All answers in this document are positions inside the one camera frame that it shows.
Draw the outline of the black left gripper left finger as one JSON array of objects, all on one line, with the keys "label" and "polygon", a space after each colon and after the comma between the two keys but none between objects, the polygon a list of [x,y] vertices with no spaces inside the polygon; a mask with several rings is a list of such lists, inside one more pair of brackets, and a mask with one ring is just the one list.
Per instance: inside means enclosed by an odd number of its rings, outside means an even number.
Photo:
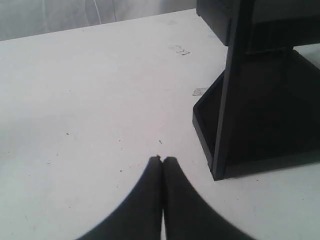
[{"label": "black left gripper left finger", "polygon": [[123,202],[81,240],[159,240],[163,217],[163,164],[152,156]]}]

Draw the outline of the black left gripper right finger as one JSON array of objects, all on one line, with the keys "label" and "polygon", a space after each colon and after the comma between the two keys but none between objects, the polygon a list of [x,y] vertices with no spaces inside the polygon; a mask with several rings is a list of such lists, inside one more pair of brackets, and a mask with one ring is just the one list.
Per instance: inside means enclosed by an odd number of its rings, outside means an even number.
[{"label": "black left gripper right finger", "polygon": [[178,160],[167,157],[163,170],[163,212],[168,240],[246,240],[248,235],[232,225],[197,193]]}]

